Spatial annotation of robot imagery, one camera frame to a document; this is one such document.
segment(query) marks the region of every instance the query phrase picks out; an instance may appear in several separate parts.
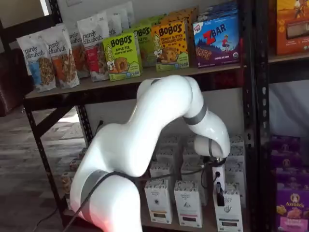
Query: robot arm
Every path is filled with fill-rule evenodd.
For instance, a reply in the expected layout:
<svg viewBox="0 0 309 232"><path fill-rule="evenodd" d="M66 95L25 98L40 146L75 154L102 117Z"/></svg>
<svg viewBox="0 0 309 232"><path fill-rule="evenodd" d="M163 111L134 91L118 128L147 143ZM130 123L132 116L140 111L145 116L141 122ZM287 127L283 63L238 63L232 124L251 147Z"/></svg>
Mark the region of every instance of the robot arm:
<svg viewBox="0 0 309 232"><path fill-rule="evenodd" d="M183 116L189 128L214 140L201 155L227 157L229 137L222 120L209 110L197 82L190 77L169 76L160 81L143 81L137 103L126 124L109 124L98 131L76 172L70 202L77 211L91 188L107 173L118 171L142 176L152 157L161 130ZM195 141L198 150L201 145ZM128 179L110 176L94 191L79 214L105 232L141 232L140 196Z"/></svg>

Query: power outlet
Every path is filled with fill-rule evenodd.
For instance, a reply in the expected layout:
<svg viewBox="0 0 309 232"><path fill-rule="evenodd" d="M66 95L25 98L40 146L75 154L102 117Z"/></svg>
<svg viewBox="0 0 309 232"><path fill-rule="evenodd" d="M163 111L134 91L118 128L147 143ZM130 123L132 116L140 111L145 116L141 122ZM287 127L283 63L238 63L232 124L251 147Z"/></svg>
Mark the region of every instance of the power outlet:
<svg viewBox="0 0 309 232"><path fill-rule="evenodd" d="M82 2L83 2L83 0L67 0L67 5L68 5L68 7L70 7L70 6L73 6L73 5L82 3Z"/></svg>

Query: wooden floor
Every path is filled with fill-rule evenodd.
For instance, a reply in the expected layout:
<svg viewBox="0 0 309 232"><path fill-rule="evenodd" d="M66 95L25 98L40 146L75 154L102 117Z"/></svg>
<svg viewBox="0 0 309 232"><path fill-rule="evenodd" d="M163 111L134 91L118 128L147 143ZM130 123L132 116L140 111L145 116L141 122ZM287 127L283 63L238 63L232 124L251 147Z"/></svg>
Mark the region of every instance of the wooden floor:
<svg viewBox="0 0 309 232"><path fill-rule="evenodd" d="M36 123L50 111L35 112ZM43 145L61 190L60 175L85 146L73 108L43 137ZM0 117L0 232L32 232L35 224L56 208L41 157L26 114L15 110ZM37 232L60 232L58 213L43 222ZM91 232L72 228L72 232Z"/></svg>

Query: gray joint band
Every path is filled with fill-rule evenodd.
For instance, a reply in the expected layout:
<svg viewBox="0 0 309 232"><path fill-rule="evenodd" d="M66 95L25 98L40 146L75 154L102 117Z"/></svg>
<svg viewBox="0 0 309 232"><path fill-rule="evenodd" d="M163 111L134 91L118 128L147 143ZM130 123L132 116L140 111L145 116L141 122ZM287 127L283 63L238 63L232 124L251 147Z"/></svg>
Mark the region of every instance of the gray joint band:
<svg viewBox="0 0 309 232"><path fill-rule="evenodd" d="M186 124L188 125L196 125L198 124L200 121L203 120L203 118L205 117L207 112L207 106L204 103L201 110L199 111L199 113L194 116L194 117L183 117L184 121L186 122Z"/></svg>
<svg viewBox="0 0 309 232"><path fill-rule="evenodd" d="M155 82L157 82L157 81L159 81L160 79L155 79L155 80L153 80L152 81L152 83L150 84L151 86L155 83Z"/></svg>
<svg viewBox="0 0 309 232"><path fill-rule="evenodd" d="M213 157L211 145L212 145L212 139L208 139L208 151L209 151L209 155L210 155L211 157Z"/></svg>
<svg viewBox="0 0 309 232"><path fill-rule="evenodd" d="M105 176L107 173L102 171L102 170L96 170L94 171L92 174L90 174L90 176L86 179L83 189L82 189L82 193L81 193L81 205L84 202L84 200L86 199L87 195L90 193L91 189L93 188L93 186L103 177ZM82 209L82 214L84 216L84 218L89 221L92 222L91 216L90 216L90 205L89 205L89 201L85 204L85 206Z"/></svg>

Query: white tea box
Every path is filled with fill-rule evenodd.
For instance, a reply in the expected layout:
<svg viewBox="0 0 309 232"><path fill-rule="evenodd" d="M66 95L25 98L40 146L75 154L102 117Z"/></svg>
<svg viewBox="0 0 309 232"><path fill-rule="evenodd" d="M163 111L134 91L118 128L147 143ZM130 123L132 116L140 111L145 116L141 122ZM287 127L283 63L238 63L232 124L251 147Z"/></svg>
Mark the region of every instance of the white tea box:
<svg viewBox="0 0 309 232"><path fill-rule="evenodd" d="M207 193L207 190L203 188L203 186L207 188L206 172L204 173L204 176L202 179L201 179L202 172L194 173L191 175L183 175L185 173L197 171L201 169L202 167L203 167L203 163L201 162L197 164L186 162L186 163L183 163L182 165L181 173L182 173L182 180L184 181L191 180L191 181L196 182L198 186L198 192L199 192L199 198L200 198L201 204L207 205L208 193Z"/></svg>
<svg viewBox="0 0 309 232"><path fill-rule="evenodd" d="M226 166L225 180L226 182L239 184L240 203L242 207L246 208L246 182L243 163L239 162L236 166Z"/></svg>
<svg viewBox="0 0 309 232"><path fill-rule="evenodd" d="M150 176L151 177L157 177L161 175L168 175L172 174L172 166L169 163L161 163L158 161L153 161L151 162L150 165ZM165 178L168 180L167 185L169 189L169 196L172 202L175 202L175 197L174 197L174 185L175 185L175 177L169 176Z"/></svg>
<svg viewBox="0 0 309 232"><path fill-rule="evenodd" d="M156 152L156 160L160 163L169 163L174 173L180 177L180 167L183 163L182 156L179 155L179 149L174 145L160 145Z"/></svg>
<svg viewBox="0 0 309 232"><path fill-rule="evenodd" d="M233 162L244 163L244 161L244 148L241 146L231 146L231 151L228 157L226 157L225 164Z"/></svg>
<svg viewBox="0 0 309 232"><path fill-rule="evenodd" d="M197 184L194 181L176 181L174 194L179 224L201 228L203 216Z"/></svg>
<svg viewBox="0 0 309 232"><path fill-rule="evenodd" d="M223 197L225 205L218 206L217 196L213 195L218 231L243 232L238 185L226 183Z"/></svg>
<svg viewBox="0 0 309 232"><path fill-rule="evenodd" d="M183 162L185 163L199 163L201 157L198 153L195 152L193 146L185 146L183 148Z"/></svg>
<svg viewBox="0 0 309 232"><path fill-rule="evenodd" d="M240 134L231 134L230 143L231 143L231 146L241 146L243 148L245 147L244 139L242 135Z"/></svg>
<svg viewBox="0 0 309 232"><path fill-rule="evenodd" d="M168 180L157 179L147 181L145 194L152 222L171 224L173 212L171 208Z"/></svg>

